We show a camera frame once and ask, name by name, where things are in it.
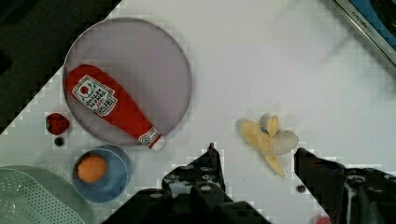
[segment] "banana peel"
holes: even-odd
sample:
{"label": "banana peel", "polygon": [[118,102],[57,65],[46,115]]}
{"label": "banana peel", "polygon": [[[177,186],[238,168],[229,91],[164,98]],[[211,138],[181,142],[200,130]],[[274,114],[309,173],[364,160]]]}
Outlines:
{"label": "banana peel", "polygon": [[268,120],[266,129],[251,120],[241,122],[240,132],[245,141],[264,156],[273,171],[284,177],[285,173],[276,155],[291,152],[299,142],[298,136],[292,131],[279,133],[277,131],[279,125],[277,115]]}

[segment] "small black object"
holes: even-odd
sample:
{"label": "small black object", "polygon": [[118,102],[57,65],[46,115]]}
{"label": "small black object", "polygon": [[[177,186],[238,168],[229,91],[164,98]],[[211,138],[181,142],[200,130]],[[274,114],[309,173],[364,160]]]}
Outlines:
{"label": "small black object", "polygon": [[62,137],[57,137],[55,138],[55,141],[53,141],[57,147],[61,147],[64,145],[64,139]]}
{"label": "small black object", "polygon": [[304,185],[297,185],[296,189],[297,189],[297,192],[299,192],[299,193],[304,193],[305,192],[305,186]]}

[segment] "ketchup label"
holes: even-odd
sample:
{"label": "ketchup label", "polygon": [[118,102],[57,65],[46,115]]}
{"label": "ketchup label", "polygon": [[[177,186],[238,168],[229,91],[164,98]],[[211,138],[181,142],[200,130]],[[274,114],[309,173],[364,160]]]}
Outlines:
{"label": "ketchup label", "polygon": [[157,139],[157,137],[160,136],[160,134],[158,133],[158,131],[155,128],[151,128],[150,130],[148,130],[147,133],[142,134],[139,137],[139,142],[141,142],[143,145],[145,146],[149,146],[151,145],[151,143]]}
{"label": "ketchup label", "polygon": [[116,106],[118,100],[114,97],[114,92],[88,75],[83,77],[73,89],[77,99],[99,116],[110,114]]}

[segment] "dark red object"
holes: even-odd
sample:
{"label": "dark red object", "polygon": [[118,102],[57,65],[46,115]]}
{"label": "dark red object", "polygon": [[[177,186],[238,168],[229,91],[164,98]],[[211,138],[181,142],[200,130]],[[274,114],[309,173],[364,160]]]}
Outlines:
{"label": "dark red object", "polygon": [[332,224],[330,222],[330,219],[328,217],[321,217],[318,221],[317,224]]}
{"label": "dark red object", "polygon": [[53,113],[47,116],[46,125],[50,133],[59,135],[69,128],[69,120],[59,113]]}

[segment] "bottle cap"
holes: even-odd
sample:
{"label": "bottle cap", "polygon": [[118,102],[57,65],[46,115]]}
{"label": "bottle cap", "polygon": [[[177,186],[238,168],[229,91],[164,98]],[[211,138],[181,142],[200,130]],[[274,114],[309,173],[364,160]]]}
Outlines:
{"label": "bottle cap", "polygon": [[165,146],[165,137],[161,136],[160,139],[152,146],[154,151],[161,151]]}

